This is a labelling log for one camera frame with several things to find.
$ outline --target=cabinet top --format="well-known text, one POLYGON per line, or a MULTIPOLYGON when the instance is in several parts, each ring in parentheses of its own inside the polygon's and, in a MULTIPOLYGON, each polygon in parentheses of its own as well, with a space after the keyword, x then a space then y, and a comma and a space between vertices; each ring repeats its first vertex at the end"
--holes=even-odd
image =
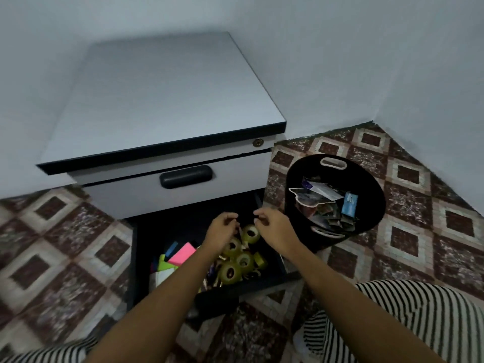
POLYGON ((38 165, 71 172, 283 133, 228 33, 92 46, 38 165))

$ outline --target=bin handle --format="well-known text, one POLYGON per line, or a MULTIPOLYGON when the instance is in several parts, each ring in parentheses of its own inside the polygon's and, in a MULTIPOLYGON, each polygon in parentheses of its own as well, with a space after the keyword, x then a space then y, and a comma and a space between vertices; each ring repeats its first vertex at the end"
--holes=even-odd
POLYGON ((331 232, 326 233, 326 231, 323 231, 321 228, 318 228, 317 226, 314 226, 314 225, 311 226, 311 230, 315 233, 318 233, 318 234, 320 234, 324 237, 328 237, 328 238, 340 239, 340 238, 345 237, 344 234, 331 233, 331 232))
POLYGON ((331 158, 331 157, 324 157, 323 159, 321 159, 321 162, 319 163, 325 167, 330 167, 330 168, 339 169, 339 170, 346 169, 346 167, 348 166, 348 163, 346 163, 345 161, 342 161, 336 158, 331 158))

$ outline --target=lock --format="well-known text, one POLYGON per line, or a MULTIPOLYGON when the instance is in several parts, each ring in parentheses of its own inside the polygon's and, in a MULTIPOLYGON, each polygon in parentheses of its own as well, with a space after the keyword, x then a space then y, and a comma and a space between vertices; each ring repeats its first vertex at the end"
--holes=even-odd
POLYGON ((253 146, 255 147, 260 147, 264 144, 264 140, 263 139, 255 139, 254 142, 252 143, 253 146))

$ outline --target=blue sticky note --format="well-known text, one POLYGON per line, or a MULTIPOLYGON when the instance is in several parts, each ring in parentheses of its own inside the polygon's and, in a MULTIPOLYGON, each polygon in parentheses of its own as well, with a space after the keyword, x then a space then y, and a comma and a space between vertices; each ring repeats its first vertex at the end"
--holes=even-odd
POLYGON ((165 259, 169 259, 175 248, 177 248, 178 242, 173 242, 170 248, 165 252, 165 259))
POLYGON ((343 203, 343 208, 341 209, 341 213, 348 215, 351 218, 354 218, 357 202, 358 202, 358 195, 354 195, 347 192, 345 194, 345 202, 343 203))

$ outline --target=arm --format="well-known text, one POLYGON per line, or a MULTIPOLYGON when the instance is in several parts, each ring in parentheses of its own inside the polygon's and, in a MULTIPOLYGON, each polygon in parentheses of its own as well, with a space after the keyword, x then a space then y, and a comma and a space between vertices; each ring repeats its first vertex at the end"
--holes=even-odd
POLYGON ((202 246, 106 334, 87 362, 165 361, 210 265, 237 232, 237 216, 215 218, 202 246))
POLYGON ((263 220, 254 220, 262 237, 299 269, 358 361, 443 362, 409 329, 308 250, 286 215, 269 208, 254 214, 263 220))

